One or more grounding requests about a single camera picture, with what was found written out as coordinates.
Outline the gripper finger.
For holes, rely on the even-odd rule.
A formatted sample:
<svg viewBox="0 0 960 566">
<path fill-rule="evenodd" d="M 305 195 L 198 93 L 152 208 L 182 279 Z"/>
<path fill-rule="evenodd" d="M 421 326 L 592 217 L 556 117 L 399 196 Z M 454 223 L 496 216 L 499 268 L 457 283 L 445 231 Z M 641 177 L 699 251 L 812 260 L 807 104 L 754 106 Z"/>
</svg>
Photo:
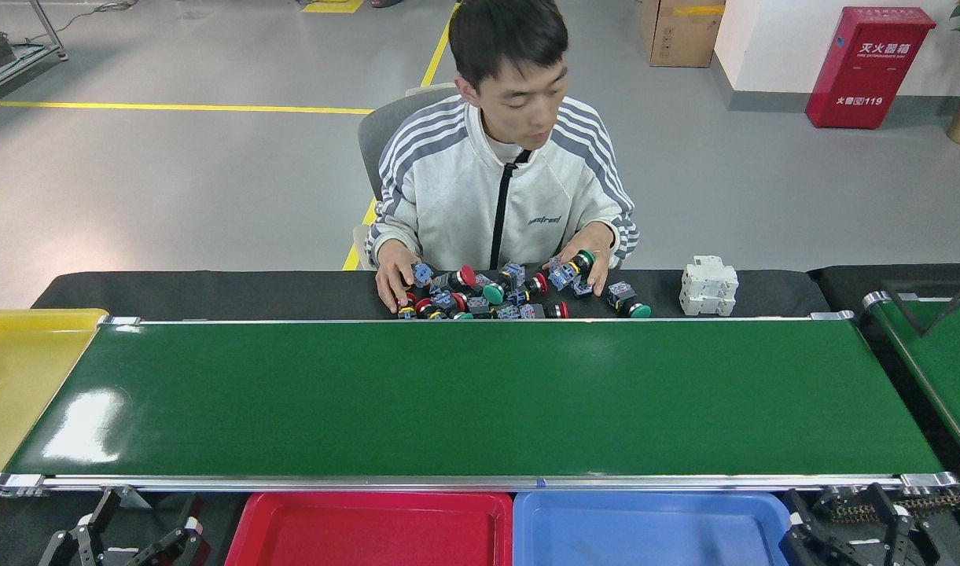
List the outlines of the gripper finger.
<svg viewBox="0 0 960 566">
<path fill-rule="evenodd" d="M 40 565 L 70 565 L 76 559 L 79 565 L 125 565 L 131 561 L 131 552 L 116 547 L 103 548 L 101 536 L 105 533 L 128 487 L 109 487 L 89 515 L 82 516 L 71 530 L 56 531 L 42 552 Z"/>
<path fill-rule="evenodd" d="M 170 533 L 156 543 L 138 550 L 125 561 L 127 565 L 205 565 L 212 550 L 202 535 L 199 513 L 203 502 L 190 494 L 182 507 L 181 520 Z"/>
<path fill-rule="evenodd" d="M 912 556 L 913 526 L 879 483 L 831 491 L 811 512 L 811 547 L 829 565 L 903 565 Z"/>
<path fill-rule="evenodd" d="M 785 506 L 791 512 L 791 527 L 779 542 L 789 565 L 851 565 L 842 541 L 818 522 L 797 490 L 786 491 Z"/>
</svg>

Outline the person's right hand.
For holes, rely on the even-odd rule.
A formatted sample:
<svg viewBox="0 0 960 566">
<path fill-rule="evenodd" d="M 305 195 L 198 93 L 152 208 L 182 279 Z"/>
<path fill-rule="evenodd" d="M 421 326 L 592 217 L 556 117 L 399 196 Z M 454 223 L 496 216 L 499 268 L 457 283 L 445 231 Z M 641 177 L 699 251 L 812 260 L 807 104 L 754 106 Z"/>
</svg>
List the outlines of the person's right hand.
<svg viewBox="0 0 960 566">
<path fill-rule="evenodd" d="M 402 241 L 389 239 L 376 250 L 377 294 L 391 313 L 407 304 L 405 287 L 415 282 L 414 264 L 420 258 Z"/>
</svg>

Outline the person's left hand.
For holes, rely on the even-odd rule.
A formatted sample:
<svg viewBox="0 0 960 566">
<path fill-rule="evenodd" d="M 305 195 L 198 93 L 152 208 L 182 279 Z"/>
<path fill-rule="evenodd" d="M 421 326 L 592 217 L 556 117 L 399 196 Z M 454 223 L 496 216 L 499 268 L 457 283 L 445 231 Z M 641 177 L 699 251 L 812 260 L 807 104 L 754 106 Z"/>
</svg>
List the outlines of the person's left hand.
<svg viewBox="0 0 960 566">
<path fill-rule="evenodd" d="M 594 255 L 594 265 L 587 276 L 587 283 L 592 287 L 592 293 L 595 296 L 601 296 L 608 282 L 608 272 L 610 266 L 610 248 L 615 240 L 612 225 L 607 222 L 592 221 L 587 223 L 584 228 L 578 230 L 576 235 L 571 237 L 565 246 L 557 255 L 552 255 L 550 260 L 542 265 L 542 269 L 550 266 L 550 262 L 559 260 L 563 262 L 570 260 L 581 250 L 585 250 Z"/>
</svg>

